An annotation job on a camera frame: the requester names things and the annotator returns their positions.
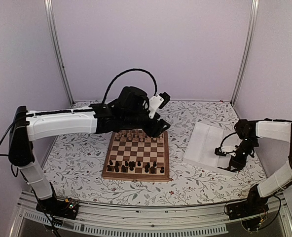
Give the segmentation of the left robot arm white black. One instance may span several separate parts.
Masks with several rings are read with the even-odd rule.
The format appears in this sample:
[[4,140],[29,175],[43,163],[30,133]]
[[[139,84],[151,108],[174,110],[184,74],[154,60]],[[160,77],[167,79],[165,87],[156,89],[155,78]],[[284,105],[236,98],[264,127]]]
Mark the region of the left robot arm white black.
[[166,93],[148,98],[143,90],[126,86],[119,97],[106,104],[95,103],[78,109],[28,111],[16,110],[7,128],[8,152],[5,157],[20,170],[32,187],[37,200],[50,214],[58,214],[65,204],[57,200],[33,153],[33,141],[73,133],[104,134],[122,130],[142,129],[150,137],[158,137],[170,125],[157,113],[170,101]]

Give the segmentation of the white plastic compartment tray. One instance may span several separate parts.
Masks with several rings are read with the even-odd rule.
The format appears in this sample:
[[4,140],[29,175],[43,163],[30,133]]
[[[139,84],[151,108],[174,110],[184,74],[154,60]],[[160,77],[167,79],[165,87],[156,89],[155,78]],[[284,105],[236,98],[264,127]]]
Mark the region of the white plastic compartment tray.
[[230,154],[225,157],[215,154],[215,148],[225,146],[225,151],[232,151],[241,140],[234,134],[222,142],[223,138],[231,132],[208,125],[202,121],[197,122],[182,161],[209,171],[220,173],[228,177],[234,177],[235,172],[225,170],[230,161]]

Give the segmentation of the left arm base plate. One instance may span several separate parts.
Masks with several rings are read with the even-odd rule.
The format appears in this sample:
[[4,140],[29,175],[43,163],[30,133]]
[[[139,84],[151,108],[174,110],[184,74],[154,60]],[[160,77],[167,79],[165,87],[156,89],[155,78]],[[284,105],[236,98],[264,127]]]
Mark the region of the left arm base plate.
[[75,220],[78,214],[79,201],[73,198],[59,200],[56,197],[37,200],[36,210],[51,216]]

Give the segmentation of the dark chess piece corner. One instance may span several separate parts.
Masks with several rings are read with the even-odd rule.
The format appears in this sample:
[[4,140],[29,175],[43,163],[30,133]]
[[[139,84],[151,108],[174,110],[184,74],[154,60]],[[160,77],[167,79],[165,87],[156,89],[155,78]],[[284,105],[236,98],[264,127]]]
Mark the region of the dark chess piece corner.
[[107,171],[112,172],[113,171],[113,162],[112,160],[109,160],[109,163],[107,165]]

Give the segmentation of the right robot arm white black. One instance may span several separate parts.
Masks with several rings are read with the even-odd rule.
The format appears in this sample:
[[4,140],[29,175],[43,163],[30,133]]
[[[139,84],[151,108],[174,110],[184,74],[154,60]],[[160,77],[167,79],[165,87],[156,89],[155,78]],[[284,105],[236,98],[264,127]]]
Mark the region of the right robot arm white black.
[[252,156],[259,145],[264,146],[259,149],[259,156],[268,158],[267,164],[277,169],[262,183],[250,188],[242,209],[247,215],[254,215],[266,206],[269,197],[288,187],[292,188],[292,121],[240,119],[234,130],[241,143],[228,151],[231,158],[227,170],[242,170],[247,157]]

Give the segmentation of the wooden chess board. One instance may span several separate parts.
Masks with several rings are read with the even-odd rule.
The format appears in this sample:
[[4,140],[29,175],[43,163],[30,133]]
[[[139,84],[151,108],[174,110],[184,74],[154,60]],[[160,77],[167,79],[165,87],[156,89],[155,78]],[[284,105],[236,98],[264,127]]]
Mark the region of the wooden chess board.
[[[132,141],[128,141],[128,132],[129,130],[125,130],[127,133],[126,141],[119,142],[115,141],[115,135],[117,132],[112,133],[109,147],[107,150],[107,155],[104,163],[104,167],[102,170],[102,177],[104,179],[109,180],[122,180],[122,181],[146,181],[146,182],[167,182],[170,179],[169,174],[169,143],[168,143],[168,133],[164,131],[159,135],[163,136],[163,142],[159,142],[159,137],[155,142],[151,137],[151,141],[147,141],[147,137],[144,137],[144,142],[133,142],[135,130],[132,130],[133,137]],[[143,130],[139,129],[138,138],[142,138],[141,132]],[[113,162],[113,171],[107,171],[107,165],[109,160]],[[119,172],[115,172],[115,162],[119,162]],[[125,161],[131,164],[131,161],[136,162],[136,166],[133,171],[129,170],[129,166],[125,166]],[[141,166],[137,166],[137,161],[141,162]],[[155,173],[150,173],[150,168],[153,166],[153,162],[157,162],[157,167],[155,167]],[[145,173],[145,166],[147,162],[150,163],[149,172]],[[127,169],[127,172],[121,172],[122,165],[124,165]],[[165,172],[160,173],[160,168],[164,167]]]

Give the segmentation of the dark wooden king piece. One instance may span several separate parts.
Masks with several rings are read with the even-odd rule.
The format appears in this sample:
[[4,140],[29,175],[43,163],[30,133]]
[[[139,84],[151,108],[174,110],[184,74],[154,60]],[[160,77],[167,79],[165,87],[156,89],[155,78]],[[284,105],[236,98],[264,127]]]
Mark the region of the dark wooden king piece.
[[130,170],[130,171],[133,171],[133,170],[134,170],[134,165],[133,165],[133,164],[130,164],[130,165],[129,165],[129,170]]

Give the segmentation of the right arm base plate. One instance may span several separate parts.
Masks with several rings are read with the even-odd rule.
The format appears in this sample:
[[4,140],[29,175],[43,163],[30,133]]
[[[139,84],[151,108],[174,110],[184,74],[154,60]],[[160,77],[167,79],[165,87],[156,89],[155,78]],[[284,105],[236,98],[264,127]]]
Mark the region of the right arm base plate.
[[229,216],[230,220],[250,217],[242,221],[243,228],[249,232],[258,231],[267,219],[269,210],[267,201],[268,198],[261,198],[260,200],[245,200],[226,204],[224,213]]

